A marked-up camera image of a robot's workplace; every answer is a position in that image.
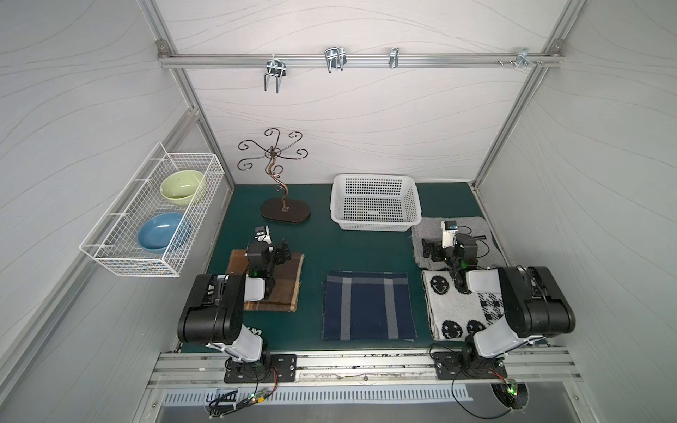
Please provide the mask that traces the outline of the white black smiley scarf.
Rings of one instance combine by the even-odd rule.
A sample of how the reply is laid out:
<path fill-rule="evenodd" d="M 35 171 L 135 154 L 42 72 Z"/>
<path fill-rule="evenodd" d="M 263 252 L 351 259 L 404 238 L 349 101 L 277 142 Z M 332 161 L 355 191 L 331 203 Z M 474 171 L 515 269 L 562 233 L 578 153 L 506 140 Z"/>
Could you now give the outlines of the white black smiley scarf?
<path fill-rule="evenodd" d="M 448 271 L 423 271 L 428 324 L 435 341 L 463 341 L 504 315 L 500 294 L 461 294 Z"/>

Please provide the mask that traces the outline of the white perforated plastic basket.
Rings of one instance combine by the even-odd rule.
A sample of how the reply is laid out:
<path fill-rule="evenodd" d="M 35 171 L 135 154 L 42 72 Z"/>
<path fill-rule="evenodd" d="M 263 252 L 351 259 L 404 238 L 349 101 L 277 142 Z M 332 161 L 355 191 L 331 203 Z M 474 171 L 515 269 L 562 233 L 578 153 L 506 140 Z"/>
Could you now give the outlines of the white perforated plastic basket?
<path fill-rule="evenodd" d="M 343 230 L 405 232 L 422 221 L 419 193 L 409 176 L 339 174 L 330 211 Z"/>

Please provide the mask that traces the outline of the navy grey plaid scarf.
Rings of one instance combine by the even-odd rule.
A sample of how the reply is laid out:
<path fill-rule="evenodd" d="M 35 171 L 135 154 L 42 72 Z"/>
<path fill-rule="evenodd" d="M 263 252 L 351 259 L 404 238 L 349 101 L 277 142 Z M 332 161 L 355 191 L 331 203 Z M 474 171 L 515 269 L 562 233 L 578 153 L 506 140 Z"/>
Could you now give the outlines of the navy grey plaid scarf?
<path fill-rule="evenodd" d="M 417 338 L 408 274 L 330 271 L 324 282 L 323 339 Z"/>

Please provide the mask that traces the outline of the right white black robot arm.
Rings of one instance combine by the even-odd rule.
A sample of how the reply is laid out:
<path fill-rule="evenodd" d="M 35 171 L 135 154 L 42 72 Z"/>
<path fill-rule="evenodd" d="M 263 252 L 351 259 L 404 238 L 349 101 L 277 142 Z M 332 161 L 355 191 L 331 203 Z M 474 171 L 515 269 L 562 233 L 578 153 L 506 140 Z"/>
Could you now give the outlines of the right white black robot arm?
<path fill-rule="evenodd" d="M 423 257 L 447 267 L 423 271 L 422 280 L 432 335 L 464 343 L 443 365 L 485 377 L 505 354 L 573 332 L 576 317 L 548 268 L 481 266 L 477 241 L 455 231 L 444 232 L 442 241 L 422 240 Z"/>

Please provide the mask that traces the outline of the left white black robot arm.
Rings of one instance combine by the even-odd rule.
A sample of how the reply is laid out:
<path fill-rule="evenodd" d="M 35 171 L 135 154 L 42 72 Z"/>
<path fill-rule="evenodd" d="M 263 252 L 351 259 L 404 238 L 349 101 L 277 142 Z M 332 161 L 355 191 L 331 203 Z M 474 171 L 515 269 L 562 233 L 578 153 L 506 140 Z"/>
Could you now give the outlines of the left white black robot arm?
<path fill-rule="evenodd" d="M 177 325 L 183 344 L 227 354 L 234 362 L 271 368 L 270 351 L 262 336 L 243 325 L 247 302 L 270 297 L 275 288 L 275 267 L 291 259 L 287 243 L 274 247 L 265 241 L 250 243 L 245 271 L 197 275 Z"/>

